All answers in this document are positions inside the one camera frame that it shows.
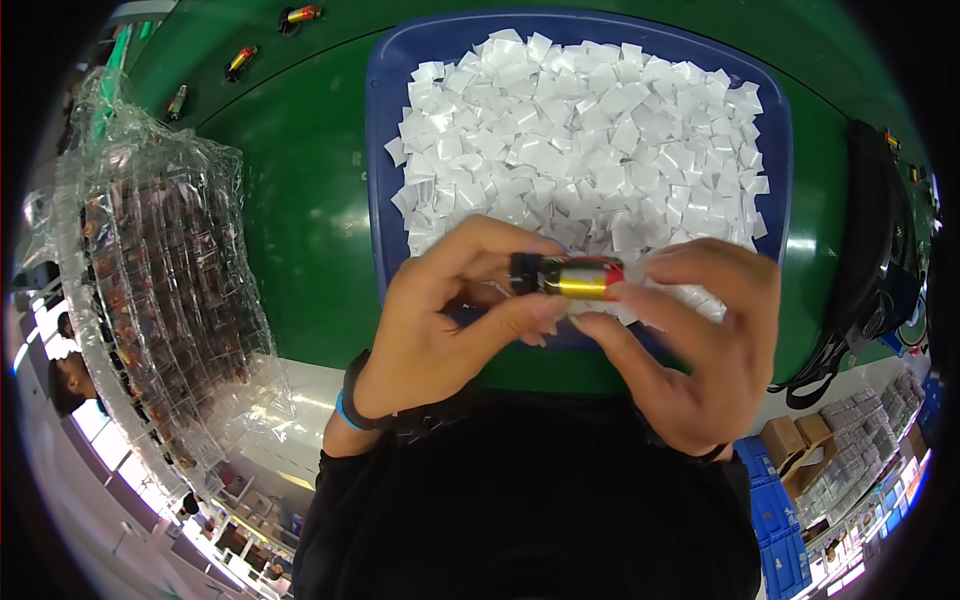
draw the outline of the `blue wristband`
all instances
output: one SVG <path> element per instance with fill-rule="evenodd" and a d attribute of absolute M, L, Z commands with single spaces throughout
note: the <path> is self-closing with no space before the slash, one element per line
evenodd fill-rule
<path fill-rule="evenodd" d="M 337 409 L 337 412 L 340 413 L 340 416 L 344 418 L 344 421 L 347 423 L 347 425 L 356 429 L 357 431 L 364 431 L 364 429 L 361 429 L 360 427 L 357 427 L 356 425 L 354 425 L 353 422 L 347 418 L 347 415 L 344 414 L 344 391 L 343 390 L 340 390 L 340 394 L 337 395 L 336 409 Z"/>

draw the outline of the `green workbench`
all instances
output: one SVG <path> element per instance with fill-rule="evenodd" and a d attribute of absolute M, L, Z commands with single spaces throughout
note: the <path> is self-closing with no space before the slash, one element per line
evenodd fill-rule
<path fill-rule="evenodd" d="M 455 8 L 505 4 L 468 0 Z M 367 58 L 397 23 L 454 7 L 331 0 L 323 18 L 284 37 L 276 32 L 282 6 L 181 0 L 127 70 L 134 100 L 158 117 L 177 87 L 189 85 L 178 127 L 243 151 L 247 245 L 277 348 L 286 358 L 344 368 L 370 347 L 380 315 L 367 208 Z M 889 127 L 901 155 L 924 164 L 902 98 L 866 38 L 830 2 L 605 0 L 592 8 L 717 39 L 765 61 L 783 86 L 793 118 L 794 181 L 775 379 L 792 376 L 817 342 L 841 245 L 844 115 Z M 465 40 L 465 51 L 470 41 L 480 40 Z M 242 81 L 227 83 L 225 63 L 254 44 L 260 52 Z M 915 206 L 927 242 L 932 217 Z M 859 363 L 888 355 L 872 343 Z M 481 380 L 544 391 L 624 387 L 601 354 L 549 346 L 507 348 Z"/>

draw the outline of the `black shirt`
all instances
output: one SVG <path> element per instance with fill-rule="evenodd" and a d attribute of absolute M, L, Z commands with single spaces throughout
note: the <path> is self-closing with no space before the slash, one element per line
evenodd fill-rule
<path fill-rule="evenodd" d="M 491 403 L 412 444 L 321 453 L 295 596 L 755 598 L 746 468 L 692 466 L 610 415 Z"/>

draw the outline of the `black bag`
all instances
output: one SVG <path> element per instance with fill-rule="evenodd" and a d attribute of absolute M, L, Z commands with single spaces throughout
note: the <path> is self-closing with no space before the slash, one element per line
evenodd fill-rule
<path fill-rule="evenodd" d="M 824 311 L 817 347 L 801 371 L 768 392 L 786 390 L 786 404 L 815 404 L 840 370 L 867 342 L 896 330 L 917 305 L 920 270 L 906 186 L 884 135 L 863 121 L 847 126 L 849 189 L 840 263 Z M 794 392 L 826 381 L 805 396 Z"/>

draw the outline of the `black wrist strap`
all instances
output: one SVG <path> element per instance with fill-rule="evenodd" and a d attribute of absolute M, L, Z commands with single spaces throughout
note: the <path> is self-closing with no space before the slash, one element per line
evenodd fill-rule
<path fill-rule="evenodd" d="M 386 429 L 396 420 L 395 415 L 387 415 L 380 419 L 367 419 L 357 412 L 356 406 L 353 404 L 353 388 L 356 387 L 357 377 L 360 376 L 360 371 L 367 365 L 368 360 L 370 360 L 370 351 L 365 349 L 347 367 L 347 372 L 344 373 L 344 395 L 341 408 L 344 411 L 344 417 L 357 429 L 363 429 L 364 431 Z"/>
<path fill-rule="evenodd" d="M 689 454 L 684 455 L 684 460 L 686 460 L 691 465 L 696 465 L 697 467 L 705 467 L 717 460 L 717 457 L 727 449 L 729 444 L 718 444 L 713 450 L 704 454 L 703 456 L 690 456 Z"/>

